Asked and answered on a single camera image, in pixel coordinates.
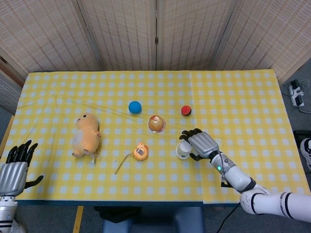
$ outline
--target blue ball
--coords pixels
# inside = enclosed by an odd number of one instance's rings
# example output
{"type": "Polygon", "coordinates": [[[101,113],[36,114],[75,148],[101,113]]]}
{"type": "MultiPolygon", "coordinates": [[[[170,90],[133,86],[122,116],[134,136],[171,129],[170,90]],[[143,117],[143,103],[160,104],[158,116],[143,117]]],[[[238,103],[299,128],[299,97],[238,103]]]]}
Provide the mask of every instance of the blue ball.
{"type": "Polygon", "coordinates": [[[137,101],[132,101],[128,105],[128,110],[130,110],[130,113],[138,114],[141,112],[141,104],[137,101]]]}

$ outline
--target woven screen panel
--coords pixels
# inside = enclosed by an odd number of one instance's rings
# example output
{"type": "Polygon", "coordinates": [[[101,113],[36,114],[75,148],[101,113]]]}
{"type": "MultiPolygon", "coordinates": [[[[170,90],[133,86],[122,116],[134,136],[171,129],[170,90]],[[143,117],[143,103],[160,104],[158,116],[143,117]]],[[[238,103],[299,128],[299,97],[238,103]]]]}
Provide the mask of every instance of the woven screen panel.
{"type": "Polygon", "coordinates": [[[216,69],[273,68],[281,78],[311,49],[311,1],[242,1],[229,30],[216,69]]]}
{"type": "Polygon", "coordinates": [[[235,0],[166,0],[159,68],[204,70],[212,62],[235,0]]]}
{"type": "Polygon", "coordinates": [[[2,0],[1,48],[26,72],[98,70],[70,1],[2,0]]]}
{"type": "Polygon", "coordinates": [[[82,0],[106,70],[151,70],[152,0],[82,0]]]}
{"type": "Polygon", "coordinates": [[[15,114],[21,87],[0,74],[0,106],[15,114]]]}

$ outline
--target white sneaker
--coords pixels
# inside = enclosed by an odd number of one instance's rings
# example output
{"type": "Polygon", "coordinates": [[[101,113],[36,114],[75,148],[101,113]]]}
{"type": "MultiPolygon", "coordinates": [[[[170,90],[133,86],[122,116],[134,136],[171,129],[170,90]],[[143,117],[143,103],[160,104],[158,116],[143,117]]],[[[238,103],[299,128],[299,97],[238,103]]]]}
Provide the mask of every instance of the white sneaker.
{"type": "Polygon", "coordinates": [[[311,138],[302,140],[300,143],[300,151],[307,161],[309,170],[311,170],[311,138]]]}
{"type": "Polygon", "coordinates": [[[10,233],[27,233],[27,230],[24,225],[17,223],[15,219],[13,219],[10,233]]]}

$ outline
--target red ball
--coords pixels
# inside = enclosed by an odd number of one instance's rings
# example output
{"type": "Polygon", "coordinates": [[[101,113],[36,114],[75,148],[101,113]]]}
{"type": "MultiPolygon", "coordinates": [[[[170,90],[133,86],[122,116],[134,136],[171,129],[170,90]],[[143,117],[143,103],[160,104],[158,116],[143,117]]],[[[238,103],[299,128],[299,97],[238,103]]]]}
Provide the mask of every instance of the red ball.
{"type": "Polygon", "coordinates": [[[182,108],[181,108],[181,114],[184,115],[184,116],[190,115],[190,114],[191,114],[191,108],[190,108],[190,106],[188,106],[188,105],[182,106],[182,108]]]}

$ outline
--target power strip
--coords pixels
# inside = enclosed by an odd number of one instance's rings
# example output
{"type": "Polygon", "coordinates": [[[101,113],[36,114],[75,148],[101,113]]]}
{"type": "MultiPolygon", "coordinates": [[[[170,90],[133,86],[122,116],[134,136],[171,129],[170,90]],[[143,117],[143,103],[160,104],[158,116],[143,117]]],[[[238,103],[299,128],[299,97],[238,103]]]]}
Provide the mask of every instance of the power strip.
{"type": "Polygon", "coordinates": [[[303,91],[301,91],[299,82],[297,79],[290,82],[288,87],[292,99],[292,103],[294,107],[302,107],[305,106],[302,100],[303,91]]]}

